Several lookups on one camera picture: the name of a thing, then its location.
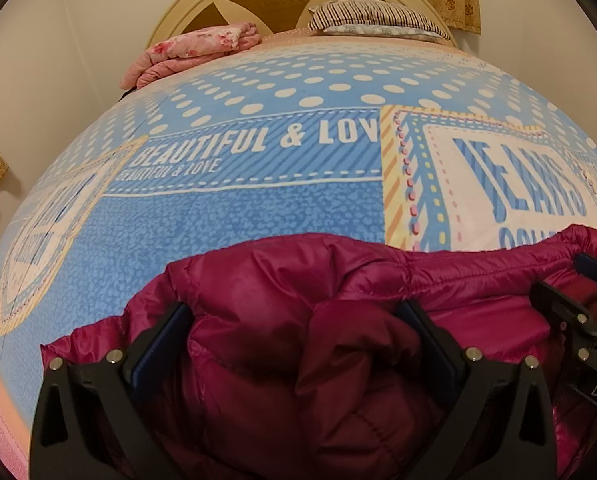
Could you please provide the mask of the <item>magenta puffer jacket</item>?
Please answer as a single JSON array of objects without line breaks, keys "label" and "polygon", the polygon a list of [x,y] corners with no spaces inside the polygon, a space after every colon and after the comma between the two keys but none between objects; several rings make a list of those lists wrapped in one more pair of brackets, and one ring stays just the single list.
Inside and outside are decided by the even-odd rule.
[{"label": "magenta puffer jacket", "polygon": [[552,404],[556,479],[597,479],[597,407],[561,378],[562,335],[533,308],[545,282],[597,321],[597,230],[487,252],[403,252],[331,234],[276,236],[166,266],[119,315],[41,349],[90,364],[190,307],[179,382],[154,429],[182,479],[409,479],[443,421],[413,376],[420,306],[461,348],[535,356]]}]

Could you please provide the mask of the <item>blue pink patterned bedspread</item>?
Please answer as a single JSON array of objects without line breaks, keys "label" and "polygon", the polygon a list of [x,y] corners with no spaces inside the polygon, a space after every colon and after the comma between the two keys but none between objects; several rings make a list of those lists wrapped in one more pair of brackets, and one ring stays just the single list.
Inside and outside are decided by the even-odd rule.
[{"label": "blue pink patterned bedspread", "polygon": [[597,144],[498,67],[427,42],[285,32],[131,93],[0,240],[0,460],[28,475],[40,347],[167,263],[329,232],[423,252],[597,228]]}]

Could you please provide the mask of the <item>black cloth beside bed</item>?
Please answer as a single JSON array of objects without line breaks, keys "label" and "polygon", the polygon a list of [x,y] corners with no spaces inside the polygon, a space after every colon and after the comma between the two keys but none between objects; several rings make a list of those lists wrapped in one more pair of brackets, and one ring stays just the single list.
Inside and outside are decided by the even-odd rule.
[{"label": "black cloth beside bed", "polygon": [[120,99],[118,101],[125,99],[126,96],[130,96],[131,93],[134,93],[135,91],[137,91],[137,87],[132,87],[132,88],[124,91],[124,93],[120,96]]}]

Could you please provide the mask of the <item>folded pink floral blanket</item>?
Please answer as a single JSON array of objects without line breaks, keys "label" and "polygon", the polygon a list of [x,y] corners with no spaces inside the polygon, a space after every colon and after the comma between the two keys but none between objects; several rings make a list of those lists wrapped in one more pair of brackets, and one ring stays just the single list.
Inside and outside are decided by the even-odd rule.
[{"label": "folded pink floral blanket", "polygon": [[251,49],[262,41],[255,24],[206,27],[157,42],[127,68],[120,89],[142,89],[202,64]]}]

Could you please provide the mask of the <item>striped pillow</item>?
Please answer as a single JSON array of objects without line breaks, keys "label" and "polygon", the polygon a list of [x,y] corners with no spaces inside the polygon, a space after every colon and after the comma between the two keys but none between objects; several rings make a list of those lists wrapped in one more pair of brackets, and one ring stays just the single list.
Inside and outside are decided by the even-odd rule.
[{"label": "striped pillow", "polygon": [[332,0],[310,9],[308,28],[313,32],[343,25],[409,27],[432,32],[450,40],[449,35],[425,14],[410,6],[383,0]]}]

